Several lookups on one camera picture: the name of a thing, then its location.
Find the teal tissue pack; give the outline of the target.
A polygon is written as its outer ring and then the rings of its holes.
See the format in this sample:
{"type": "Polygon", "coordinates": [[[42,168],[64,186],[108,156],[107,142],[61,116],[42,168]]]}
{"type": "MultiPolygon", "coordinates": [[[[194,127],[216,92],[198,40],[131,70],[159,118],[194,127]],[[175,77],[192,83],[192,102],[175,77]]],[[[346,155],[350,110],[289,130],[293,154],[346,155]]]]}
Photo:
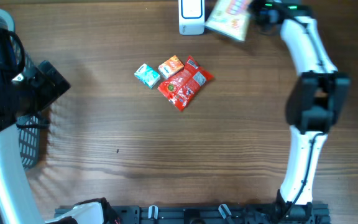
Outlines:
{"type": "Polygon", "coordinates": [[[146,63],[137,69],[134,76],[150,89],[152,89],[161,78],[161,76],[146,63]]]}

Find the orange tissue pack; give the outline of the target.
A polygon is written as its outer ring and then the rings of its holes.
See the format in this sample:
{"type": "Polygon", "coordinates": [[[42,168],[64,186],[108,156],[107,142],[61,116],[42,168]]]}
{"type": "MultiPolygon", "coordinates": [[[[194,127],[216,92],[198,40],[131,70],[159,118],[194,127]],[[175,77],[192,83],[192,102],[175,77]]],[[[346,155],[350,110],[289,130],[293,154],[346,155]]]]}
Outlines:
{"type": "Polygon", "coordinates": [[[170,57],[168,60],[158,66],[159,72],[165,79],[175,75],[183,68],[184,64],[176,55],[170,57]]]}

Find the red snack packet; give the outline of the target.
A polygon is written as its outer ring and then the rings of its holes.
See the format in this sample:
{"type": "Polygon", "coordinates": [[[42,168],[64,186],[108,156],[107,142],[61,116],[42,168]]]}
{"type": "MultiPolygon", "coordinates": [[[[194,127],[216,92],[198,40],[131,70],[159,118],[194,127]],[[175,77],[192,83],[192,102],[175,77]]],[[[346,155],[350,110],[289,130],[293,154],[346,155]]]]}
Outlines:
{"type": "Polygon", "coordinates": [[[214,76],[203,68],[191,55],[184,68],[158,86],[158,91],[178,110],[182,111],[202,87],[214,76]]]}

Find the yellow white snack bag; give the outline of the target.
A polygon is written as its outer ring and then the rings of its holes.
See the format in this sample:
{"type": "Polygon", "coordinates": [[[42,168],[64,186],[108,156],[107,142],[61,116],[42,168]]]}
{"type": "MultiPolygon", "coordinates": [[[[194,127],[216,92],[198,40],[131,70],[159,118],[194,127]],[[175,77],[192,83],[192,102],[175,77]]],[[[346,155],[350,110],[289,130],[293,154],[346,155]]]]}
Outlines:
{"type": "Polygon", "coordinates": [[[236,41],[244,42],[250,22],[251,0],[218,0],[205,27],[236,41]]]}

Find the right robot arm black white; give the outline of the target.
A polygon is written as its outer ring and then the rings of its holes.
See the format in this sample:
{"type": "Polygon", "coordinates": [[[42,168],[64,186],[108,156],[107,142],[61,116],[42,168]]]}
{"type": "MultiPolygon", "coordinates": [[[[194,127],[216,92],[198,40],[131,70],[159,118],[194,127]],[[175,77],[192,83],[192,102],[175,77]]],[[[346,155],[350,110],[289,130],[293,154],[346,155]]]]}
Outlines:
{"type": "Polygon", "coordinates": [[[246,206],[244,218],[248,223],[329,223],[327,205],[313,204],[313,182],[319,155],[340,117],[351,79],[329,58],[308,6],[252,1],[249,11],[262,29],[277,28],[298,79],[285,105],[291,144],[284,180],[273,203],[246,206]]]}

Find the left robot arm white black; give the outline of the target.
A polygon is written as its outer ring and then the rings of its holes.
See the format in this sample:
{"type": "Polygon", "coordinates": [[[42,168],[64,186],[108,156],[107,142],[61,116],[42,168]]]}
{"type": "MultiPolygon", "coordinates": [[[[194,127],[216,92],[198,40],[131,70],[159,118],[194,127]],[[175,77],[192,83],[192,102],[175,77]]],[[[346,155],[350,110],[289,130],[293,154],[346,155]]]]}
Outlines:
{"type": "Polygon", "coordinates": [[[22,164],[30,135],[49,126],[42,111],[70,84],[48,61],[31,65],[20,38],[0,28],[0,223],[42,223],[22,164]]]}

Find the white barcode scanner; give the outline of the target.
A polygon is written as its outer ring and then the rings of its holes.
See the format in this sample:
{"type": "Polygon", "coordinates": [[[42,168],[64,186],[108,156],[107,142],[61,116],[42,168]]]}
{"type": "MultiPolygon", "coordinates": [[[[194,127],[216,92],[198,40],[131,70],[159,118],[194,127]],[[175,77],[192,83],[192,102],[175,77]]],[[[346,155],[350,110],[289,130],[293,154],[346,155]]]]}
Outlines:
{"type": "Polygon", "coordinates": [[[181,35],[201,35],[205,23],[204,0],[178,0],[178,23],[181,35]]]}

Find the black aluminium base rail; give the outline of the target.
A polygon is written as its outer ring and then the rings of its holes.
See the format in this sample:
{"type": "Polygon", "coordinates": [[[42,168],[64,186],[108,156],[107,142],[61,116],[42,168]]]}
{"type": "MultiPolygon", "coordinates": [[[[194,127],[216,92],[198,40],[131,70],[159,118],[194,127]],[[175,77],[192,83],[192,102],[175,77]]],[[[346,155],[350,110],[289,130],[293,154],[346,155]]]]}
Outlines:
{"type": "Polygon", "coordinates": [[[263,224],[305,223],[330,224],[328,205],[295,205],[283,220],[281,209],[273,203],[246,206],[212,207],[139,207],[113,206],[123,224],[263,224]]]}

